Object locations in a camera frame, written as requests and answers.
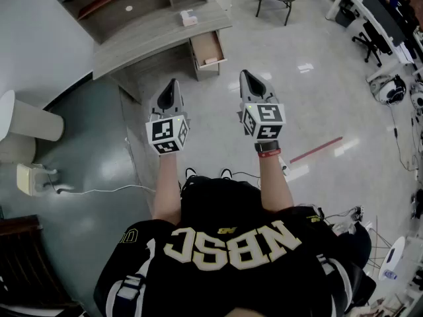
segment gray floor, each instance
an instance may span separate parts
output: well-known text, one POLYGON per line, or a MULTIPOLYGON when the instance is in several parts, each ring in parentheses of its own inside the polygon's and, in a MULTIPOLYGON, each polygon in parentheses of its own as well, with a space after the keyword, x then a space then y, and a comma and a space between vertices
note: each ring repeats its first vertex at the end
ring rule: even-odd
MULTIPOLYGON (((244 136, 236 112, 241 102, 239 72, 261 74, 274 85, 286 108, 287 126, 280 145, 292 172, 288 184, 294 202, 314 203, 327 215, 363 205, 364 221, 375 227, 377 219, 379 232, 393 242, 409 230, 414 173, 399 162, 390 110, 373 99, 365 81, 377 69, 375 60, 364 63, 364 48, 351 41, 364 21, 357 20, 347 29, 327 21, 331 4, 331 0, 297 0, 284 27, 287 10, 280 2, 265 0, 255 18, 257 0, 233 0, 233 27, 221 32, 228 58, 221 76, 198 83, 192 66, 180 64, 143 77, 139 87, 148 96, 165 88, 173 77, 180 82, 192 119, 186 147, 178 155, 181 181, 188 166, 209 177, 217 177, 223 167, 258 175, 252 141, 244 136), (304 65, 312 68, 306 71, 304 65), (336 145, 289 163, 337 137, 343 139, 336 145)), ((411 71, 407 67, 399 73, 406 76, 411 71)), ((405 164, 414 152, 412 109, 408 96, 393 107, 405 164)), ((44 153, 38 162, 62 170, 62 182, 77 191, 138 182, 154 187, 157 157, 143 144, 146 115, 141 106, 119 97, 115 87, 103 81, 80 88, 53 112, 66 118, 67 131, 58 144, 40 146, 44 153)), ((122 231, 149 218, 151 195, 130 188, 111 194, 52 193, 32 199, 16 191, 13 167, 0 166, 0 178, 6 185, 0 187, 5 216, 39 214, 58 275, 74 299, 95 311, 91 300, 95 281, 122 231)), ((256 182, 248 176, 236 178, 256 182)), ((370 267, 366 271, 377 279, 377 271, 370 267)), ((410 271, 406 263, 399 267, 403 278, 410 271)), ((394 281, 378 284, 374 298, 394 285, 394 281)))
MULTIPOLYGON (((87 83, 52 112, 65 119, 65 135, 57 143, 39 140, 36 163, 59 170, 57 188, 85 192, 139 184, 115 85, 104 80, 87 83)), ((5 217, 39 216, 47 254, 68 293, 92 316, 100 316, 92 298, 95 283, 126 228, 151 218, 151 195, 128 188, 86 195, 49 190, 44 197, 28 197, 17 190, 13 164, 0 166, 0 179, 5 217)))

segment white cable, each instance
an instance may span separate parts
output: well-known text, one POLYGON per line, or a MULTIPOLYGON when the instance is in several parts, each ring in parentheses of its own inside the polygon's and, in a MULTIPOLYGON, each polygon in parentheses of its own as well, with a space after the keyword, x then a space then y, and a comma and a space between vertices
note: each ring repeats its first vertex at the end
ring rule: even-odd
POLYGON ((120 188, 115 189, 115 190, 98 190, 98 189, 92 189, 92 190, 89 190, 89 191, 87 191, 87 192, 83 192, 83 193, 74 193, 74 192, 70 192, 69 190, 60 189, 60 192, 61 192, 61 193, 65 192, 65 193, 68 193, 68 194, 73 194, 73 195, 85 195, 85 194, 87 194, 87 193, 91 193, 91 192, 113 193, 113 192, 117 192, 118 190, 122 190, 122 189, 125 189, 125 188, 128 188, 128 187, 143 188, 143 189, 149 190, 150 192, 153 192, 153 193, 155 193, 155 192, 156 192, 155 190, 150 189, 150 188, 148 188, 148 187, 144 187, 144 186, 137 186, 137 185, 135 185, 135 184, 129 184, 129 185, 127 185, 127 186, 123 186, 123 187, 120 187, 120 188))

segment black and white marker cube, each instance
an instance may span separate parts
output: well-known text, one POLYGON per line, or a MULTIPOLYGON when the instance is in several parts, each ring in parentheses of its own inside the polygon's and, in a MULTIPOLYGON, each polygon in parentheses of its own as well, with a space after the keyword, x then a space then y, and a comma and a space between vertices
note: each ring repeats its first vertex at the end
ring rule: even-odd
POLYGON ((184 149, 188 125, 183 115, 147 122, 148 143, 159 155, 184 149))
POLYGON ((248 134, 257 141, 276 140, 286 124, 284 105, 246 103, 242 122, 248 134))

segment white cylinder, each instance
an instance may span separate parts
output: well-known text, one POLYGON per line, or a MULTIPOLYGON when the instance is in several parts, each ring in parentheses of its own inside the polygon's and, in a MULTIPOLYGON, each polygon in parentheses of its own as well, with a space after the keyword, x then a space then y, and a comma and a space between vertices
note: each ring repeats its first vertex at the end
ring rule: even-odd
POLYGON ((35 138, 9 133, 0 142, 0 162, 32 163, 35 158, 35 138))
POLYGON ((57 141, 63 134, 63 118, 15 100, 9 131, 48 141, 57 141))

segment desk drawer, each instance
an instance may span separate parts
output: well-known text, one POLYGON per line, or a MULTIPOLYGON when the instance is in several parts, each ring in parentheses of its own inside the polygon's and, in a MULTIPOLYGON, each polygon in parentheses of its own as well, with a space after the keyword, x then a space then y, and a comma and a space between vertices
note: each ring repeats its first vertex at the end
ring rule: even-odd
POLYGON ((209 67, 227 60, 223 54, 219 36, 216 32, 209 32, 194 36, 190 39, 190 41, 197 67, 209 67), (206 60, 213 57, 216 57, 217 61, 206 64, 206 60))

